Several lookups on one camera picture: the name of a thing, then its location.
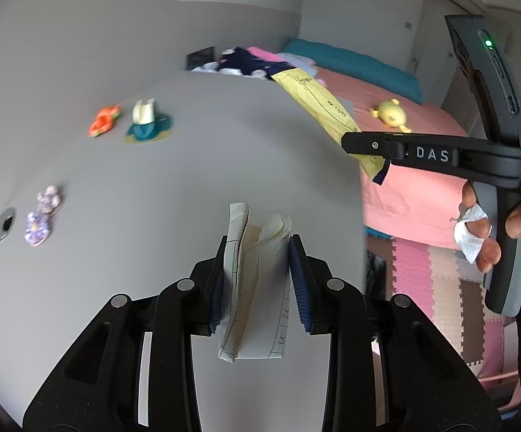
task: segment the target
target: teal pillow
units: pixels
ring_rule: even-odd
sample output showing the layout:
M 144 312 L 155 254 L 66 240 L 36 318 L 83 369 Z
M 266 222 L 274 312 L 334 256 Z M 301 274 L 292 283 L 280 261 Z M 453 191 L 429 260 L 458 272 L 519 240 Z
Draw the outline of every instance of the teal pillow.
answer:
M 413 102 L 423 102 L 417 78 L 368 55 L 303 39 L 292 39 L 282 51 L 308 57 L 322 68 L 362 79 Z

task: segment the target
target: table surface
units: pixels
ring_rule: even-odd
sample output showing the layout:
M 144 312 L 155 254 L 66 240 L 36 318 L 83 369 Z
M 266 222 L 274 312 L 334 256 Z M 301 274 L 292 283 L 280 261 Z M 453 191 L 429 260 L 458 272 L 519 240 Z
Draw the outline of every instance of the table surface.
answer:
M 173 117 L 172 135 L 124 143 L 134 102 L 151 97 Z M 99 138 L 83 131 L 10 203 L 18 214 L 0 242 L 0 402 L 18 422 L 113 294 L 158 294 L 215 255 L 230 203 L 247 202 L 254 224 L 290 216 L 309 255 L 363 287 L 358 163 L 277 83 L 182 72 L 123 112 Z M 63 187 L 64 204 L 49 239 L 31 248 L 25 216 L 48 184 Z M 230 364 L 216 358 L 217 337 L 193 337 L 204 430 L 320 430 L 329 337 L 304 333 L 291 302 L 283 359 Z

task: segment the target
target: device handle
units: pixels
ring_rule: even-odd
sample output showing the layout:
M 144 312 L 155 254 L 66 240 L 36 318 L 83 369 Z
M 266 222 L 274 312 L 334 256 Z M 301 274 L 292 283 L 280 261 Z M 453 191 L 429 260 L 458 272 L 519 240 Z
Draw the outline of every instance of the device handle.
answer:
M 485 275 L 485 304 L 489 310 L 514 317 L 521 308 L 521 237 L 505 232 L 507 216 L 521 202 L 521 193 L 474 182 L 479 206 L 492 226 L 490 236 L 501 247 L 501 260 Z

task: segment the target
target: pink bed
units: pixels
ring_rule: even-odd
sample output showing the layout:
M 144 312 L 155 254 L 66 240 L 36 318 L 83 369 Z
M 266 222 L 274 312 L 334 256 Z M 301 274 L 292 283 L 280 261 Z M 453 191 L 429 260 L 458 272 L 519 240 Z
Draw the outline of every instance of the pink bed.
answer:
M 398 99 L 407 113 L 407 126 L 414 133 L 467 136 L 445 111 L 418 105 L 350 76 L 318 68 L 317 77 L 335 95 L 353 103 L 353 116 L 364 131 L 395 131 L 371 116 L 369 109 L 384 100 Z M 465 180 L 435 172 L 391 165 L 383 185 L 361 175 L 365 224 L 395 237 L 456 249 L 453 239 Z

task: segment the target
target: yellow plush toy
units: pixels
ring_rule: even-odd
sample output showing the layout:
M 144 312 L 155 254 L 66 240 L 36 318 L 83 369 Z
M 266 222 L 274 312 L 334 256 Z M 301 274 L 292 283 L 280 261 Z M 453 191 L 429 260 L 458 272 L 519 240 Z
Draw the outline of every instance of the yellow plush toy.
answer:
M 370 109 L 371 115 L 380 118 L 388 126 L 396 126 L 403 133 L 410 133 L 411 129 L 406 126 L 406 113 L 396 99 L 381 102 L 377 110 Z

